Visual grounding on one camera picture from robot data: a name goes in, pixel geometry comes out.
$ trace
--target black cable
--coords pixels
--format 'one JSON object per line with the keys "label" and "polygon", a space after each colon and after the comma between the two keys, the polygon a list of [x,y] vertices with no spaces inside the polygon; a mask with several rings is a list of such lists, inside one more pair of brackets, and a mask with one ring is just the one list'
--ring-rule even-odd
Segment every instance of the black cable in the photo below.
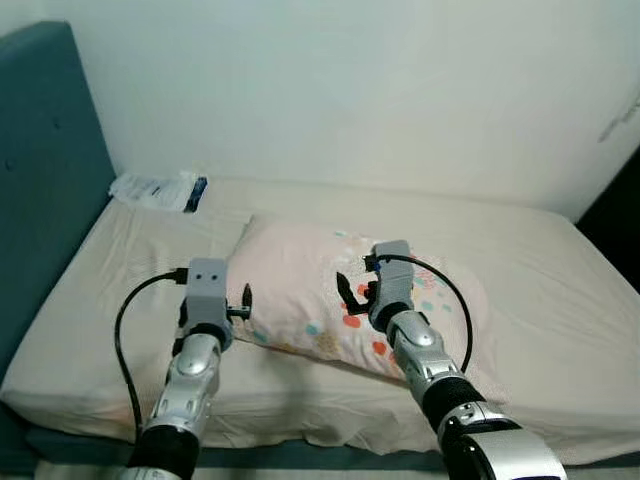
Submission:
{"label": "black cable", "polygon": [[120,364],[120,370],[122,371],[122,376],[124,377],[124,381],[127,383],[127,390],[129,391],[129,400],[131,400],[131,409],[133,410],[133,419],[135,421],[136,426],[136,441],[140,438],[140,434],[142,433],[142,411],[140,410],[140,401],[138,400],[138,393],[136,392],[136,386],[133,383],[133,378],[131,377],[131,372],[129,372],[129,367],[127,367],[127,362],[122,355],[122,346],[120,344],[120,326],[122,324],[122,317],[124,316],[124,312],[129,306],[129,303],[133,300],[133,298],[140,293],[144,288],[148,287],[152,283],[158,282],[160,280],[175,280],[179,281],[181,272],[172,271],[163,273],[162,275],[156,275],[155,277],[148,278],[127,296],[125,301],[122,303],[120,310],[118,311],[118,315],[116,316],[116,323],[113,328],[113,345],[116,350],[116,356],[118,357],[118,363]]}
{"label": "black cable", "polygon": [[464,353],[464,360],[462,360],[462,366],[460,370],[464,373],[467,370],[467,366],[469,366],[469,361],[471,360],[471,351],[473,350],[473,325],[471,324],[471,315],[469,314],[469,308],[467,307],[467,302],[464,301],[464,297],[458,290],[458,287],[447,278],[447,276],[438,270],[435,267],[432,267],[428,263],[423,262],[422,260],[418,260],[417,258],[407,257],[405,255],[395,255],[395,254],[385,254],[376,256],[376,260],[398,260],[400,262],[408,262],[418,265],[419,267],[424,268],[425,270],[429,270],[434,275],[437,275],[447,286],[455,293],[456,297],[458,297],[458,301],[462,306],[462,311],[464,312],[464,321],[467,325],[467,349]]}

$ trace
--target white bed sheet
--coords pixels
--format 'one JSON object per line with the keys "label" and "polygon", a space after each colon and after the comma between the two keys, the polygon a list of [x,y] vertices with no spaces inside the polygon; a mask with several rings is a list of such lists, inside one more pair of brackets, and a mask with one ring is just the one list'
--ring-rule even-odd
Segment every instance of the white bed sheet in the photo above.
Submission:
{"label": "white bed sheet", "polygon": [[[111,202],[23,340],[2,400],[38,425],[130,440],[112,347],[122,299],[194,256],[228,255],[253,213],[407,238],[468,265],[489,296],[506,410],[568,464],[640,450],[640,296],[567,220],[347,187],[214,180],[195,215]],[[125,319],[125,355],[145,413],[163,382],[182,295],[169,283],[151,287]],[[221,376],[206,446],[306,438],[376,453],[436,447],[404,387],[348,368],[238,341]]]}

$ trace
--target white wall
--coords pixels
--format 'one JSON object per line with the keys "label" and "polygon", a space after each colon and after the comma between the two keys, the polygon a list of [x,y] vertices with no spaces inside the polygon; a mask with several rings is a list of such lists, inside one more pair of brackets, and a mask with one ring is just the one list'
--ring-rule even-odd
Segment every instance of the white wall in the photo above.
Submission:
{"label": "white wall", "polygon": [[640,143],[637,0],[42,0],[117,170],[426,190],[577,218]]}
{"label": "white wall", "polygon": [[40,0],[0,0],[0,35],[37,22],[44,17]]}

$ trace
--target teal headboard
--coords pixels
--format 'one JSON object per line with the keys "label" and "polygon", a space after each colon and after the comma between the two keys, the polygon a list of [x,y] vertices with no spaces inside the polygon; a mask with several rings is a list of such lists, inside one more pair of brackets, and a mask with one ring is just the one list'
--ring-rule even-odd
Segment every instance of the teal headboard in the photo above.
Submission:
{"label": "teal headboard", "polygon": [[[69,24],[0,39],[0,378],[113,178]],[[29,453],[11,421],[0,411],[0,471]]]}

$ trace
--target pink pillowcase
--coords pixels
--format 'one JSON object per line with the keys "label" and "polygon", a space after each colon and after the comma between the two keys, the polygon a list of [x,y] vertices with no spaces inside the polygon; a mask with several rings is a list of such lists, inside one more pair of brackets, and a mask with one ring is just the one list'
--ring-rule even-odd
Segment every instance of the pink pillowcase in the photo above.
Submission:
{"label": "pink pillowcase", "polygon": [[[339,271],[357,291],[358,301],[366,301],[363,291],[375,274],[365,272],[362,257],[378,241],[273,216],[252,217],[229,259],[229,302],[240,303],[246,283],[253,293],[251,319],[234,319],[236,337],[403,378],[385,335],[371,327],[366,314],[349,315],[336,286]],[[417,256],[447,275],[464,296],[474,326],[474,348],[467,374],[485,396],[503,401],[482,285],[468,269],[445,258]],[[412,297],[415,308],[423,311],[442,334],[447,352],[460,366],[466,330],[462,308],[453,292],[435,275],[416,267]]]}

